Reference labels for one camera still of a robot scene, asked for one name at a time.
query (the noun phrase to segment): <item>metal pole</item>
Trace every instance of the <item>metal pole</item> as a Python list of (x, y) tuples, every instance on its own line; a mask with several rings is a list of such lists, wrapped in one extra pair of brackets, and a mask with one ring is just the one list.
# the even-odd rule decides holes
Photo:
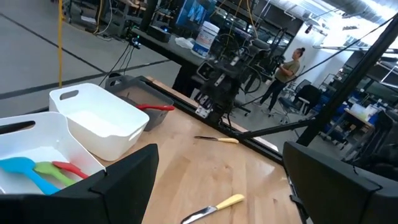
[(297, 143), (308, 146), (319, 131), (331, 120), (337, 108), (347, 99), (358, 83), (398, 36), (398, 14), (394, 16), (377, 41), (369, 48), (365, 56), (355, 66), (343, 83), (343, 86), (332, 96), (331, 100), (321, 109), (314, 123), (309, 125), (297, 140)]
[(283, 125), (279, 125), (279, 126), (275, 126), (275, 127), (271, 127), (271, 128), (260, 129), (257, 131), (245, 131), (242, 134), (239, 134), (237, 136), (237, 138), (248, 139), (248, 138), (264, 136), (267, 134), (274, 134), (274, 133), (278, 133), (281, 131), (294, 130), (296, 128), (302, 128), (302, 127), (309, 126), (314, 121), (315, 121), (314, 119), (308, 119), (308, 120), (304, 120), (304, 121), (297, 121), (297, 122), (290, 123), (290, 124), (283, 124)]

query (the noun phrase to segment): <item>yellow knife handle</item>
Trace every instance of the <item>yellow knife handle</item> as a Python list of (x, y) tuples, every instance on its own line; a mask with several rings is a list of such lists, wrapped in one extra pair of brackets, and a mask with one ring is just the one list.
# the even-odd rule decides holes
[(243, 201), (243, 199), (244, 199), (244, 196), (241, 194), (232, 195), (228, 199), (226, 199), (224, 202), (221, 202), (218, 205), (216, 205), (216, 208), (217, 208), (217, 210), (221, 210), (223, 208), (226, 208), (228, 206), (231, 206), (238, 202), (241, 202), (241, 201)]
[(217, 140), (221, 141), (221, 142), (229, 142), (229, 143), (239, 144), (239, 141), (235, 138), (219, 138)]

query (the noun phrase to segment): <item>floor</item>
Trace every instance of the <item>floor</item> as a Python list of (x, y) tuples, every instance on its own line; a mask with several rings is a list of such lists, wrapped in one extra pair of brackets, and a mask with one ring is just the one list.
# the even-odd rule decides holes
[[(57, 17), (57, 5), (49, 0), (0, 1), (0, 42), (3, 43), (0, 45), (0, 71), (4, 79), (0, 82), (0, 118), (28, 113), (48, 105), (49, 92), (56, 89), (58, 82)], [(62, 39), (65, 50), (63, 80), (67, 83), (78, 80), (99, 84), (103, 73), (113, 67), (126, 48), (125, 43), (101, 40), (66, 23), (63, 25)], [(171, 86), (179, 68), (176, 63), (142, 46), (133, 52), (126, 75), (148, 75)], [(238, 97), (242, 101), (249, 101), (262, 95), (266, 88), (266, 85), (262, 85), (259, 91), (246, 96), (240, 94)], [(243, 111), (236, 110), (232, 121), (248, 130), (279, 125), (278, 119), (268, 118), (260, 107), (247, 107), (252, 110), (248, 117), (244, 116)], [(274, 109), (281, 110), (278, 104)], [(303, 118), (290, 117), (291, 121), (299, 119)], [(296, 129), (296, 132), (301, 134), (304, 129)], [(297, 135), (294, 131), (284, 131), (262, 138), (282, 152), (283, 143), (296, 141)], [(319, 137), (313, 140), (310, 147), (335, 158), (342, 153), (332, 143), (322, 141)]]

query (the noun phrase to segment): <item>knife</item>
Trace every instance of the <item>knife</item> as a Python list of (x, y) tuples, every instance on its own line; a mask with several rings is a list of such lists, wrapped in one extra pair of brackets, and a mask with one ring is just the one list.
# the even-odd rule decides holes
[(220, 141), (220, 142), (229, 142), (238, 144), (239, 141), (235, 138), (213, 138), (213, 137), (206, 137), (206, 136), (195, 136), (196, 139), (205, 139), (210, 141)]
[(216, 206), (209, 206), (209, 207), (206, 207), (204, 209), (201, 209), (201, 210), (189, 215), (187, 218), (184, 218), (181, 221), (181, 224), (193, 223), (194, 221), (196, 221), (200, 218), (203, 218), (213, 212), (217, 212), (218, 210), (221, 210), (223, 208), (226, 208), (226, 207), (234, 205), (238, 202), (241, 202), (241, 201), (243, 201), (243, 199), (244, 199), (244, 196), (241, 194), (233, 195), (233, 196), (229, 197), (228, 199), (226, 199), (225, 201), (219, 203)]

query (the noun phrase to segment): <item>green spatula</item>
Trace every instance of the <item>green spatula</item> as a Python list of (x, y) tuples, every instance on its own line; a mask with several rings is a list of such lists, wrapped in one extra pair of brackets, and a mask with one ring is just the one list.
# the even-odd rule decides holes
[(57, 178), (61, 183), (65, 184), (67, 187), (76, 183), (74, 180), (63, 175), (60, 172), (60, 169), (54, 166), (51, 162), (36, 162), (34, 170), (41, 174), (52, 175), (53, 177)]

